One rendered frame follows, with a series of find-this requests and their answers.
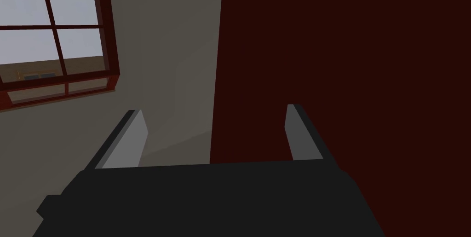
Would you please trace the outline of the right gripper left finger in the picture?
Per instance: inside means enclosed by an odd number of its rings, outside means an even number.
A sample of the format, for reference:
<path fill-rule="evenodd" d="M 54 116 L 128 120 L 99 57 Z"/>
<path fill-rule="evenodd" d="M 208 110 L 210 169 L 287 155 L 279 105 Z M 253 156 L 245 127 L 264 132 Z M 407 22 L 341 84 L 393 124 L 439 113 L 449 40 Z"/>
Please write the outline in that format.
<path fill-rule="evenodd" d="M 135 168 L 139 165 L 147 139 L 148 127 L 142 111 L 129 110 L 85 169 Z"/>

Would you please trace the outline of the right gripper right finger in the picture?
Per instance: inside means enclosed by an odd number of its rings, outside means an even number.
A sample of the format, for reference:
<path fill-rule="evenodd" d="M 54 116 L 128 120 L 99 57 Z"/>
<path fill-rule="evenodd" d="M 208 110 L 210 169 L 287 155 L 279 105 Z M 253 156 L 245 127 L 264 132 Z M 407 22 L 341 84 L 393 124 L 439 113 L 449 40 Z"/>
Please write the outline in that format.
<path fill-rule="evenodd" d="M 339 166 L 300 104 L 288 104 L 284 132 L 296 163 L 339 171 Z"/>

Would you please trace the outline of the red-framed window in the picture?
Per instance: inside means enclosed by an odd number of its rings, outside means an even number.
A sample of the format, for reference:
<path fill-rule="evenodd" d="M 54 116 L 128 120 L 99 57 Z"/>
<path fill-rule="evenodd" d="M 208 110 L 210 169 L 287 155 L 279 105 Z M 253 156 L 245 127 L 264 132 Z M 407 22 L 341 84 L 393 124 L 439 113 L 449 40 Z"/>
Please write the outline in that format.
<path fill-rule="evenodd" d="M 0 112 L 112 92 L 111 0 L 0 0 Z"/>

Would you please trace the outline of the dark red door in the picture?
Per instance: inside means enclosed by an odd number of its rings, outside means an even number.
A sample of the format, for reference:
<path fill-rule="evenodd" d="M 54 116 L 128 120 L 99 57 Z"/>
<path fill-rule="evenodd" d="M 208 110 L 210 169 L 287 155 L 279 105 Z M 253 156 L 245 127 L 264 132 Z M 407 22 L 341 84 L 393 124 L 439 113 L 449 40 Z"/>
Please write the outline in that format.
<path fill-rule="evenodd" d="M 305 109 L 387 237 L 471 237 L 471 0 L 222 0 L 210 163 Z"/>

